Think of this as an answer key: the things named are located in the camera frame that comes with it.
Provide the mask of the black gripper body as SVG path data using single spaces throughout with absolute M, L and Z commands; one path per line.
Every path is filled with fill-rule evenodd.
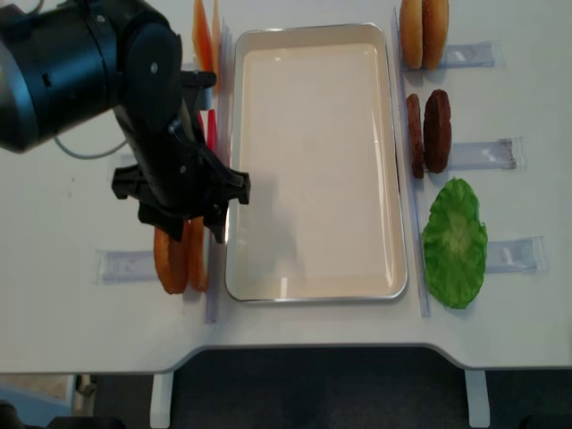
M 211 71 L 124 73 L 114 115 L 136 159 L 114 171 L 111 188 L 119 199 L 139 202 L 139 220 L 202 217 L 214 204 L 249 202 L 247 173 L 223 164 L 202 139 L 198 99 L 217 82 Z

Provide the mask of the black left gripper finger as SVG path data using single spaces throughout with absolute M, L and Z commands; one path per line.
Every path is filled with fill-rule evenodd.
M 184 223 L 185 219 L 179 217 L 156 218 L 151 222 L 153 226 L 167 234 L 176 242 L 181 242 L 182 240 Z

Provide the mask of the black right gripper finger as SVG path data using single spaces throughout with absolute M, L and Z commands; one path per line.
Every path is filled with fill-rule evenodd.
M 225 228 L 228 214 L 228 204 L 214 204 L 207 209 L 203 223 L 213 234 L 214 240 L 218 244 L 225 242 Z

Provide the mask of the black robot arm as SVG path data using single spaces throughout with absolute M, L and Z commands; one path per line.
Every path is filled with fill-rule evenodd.
M 175 240 L 201 218 L 222 241 L 230 202 L 249 202 L 248 175 L 220 161 L 198 121 L 215 82 L 182 69 L 181 38 L 146 2 L 1 10 L 2 148 L 26 153 L 112 111 L 136 159 L 114 172 L 114 195 L 138 200 L 140 221 Z

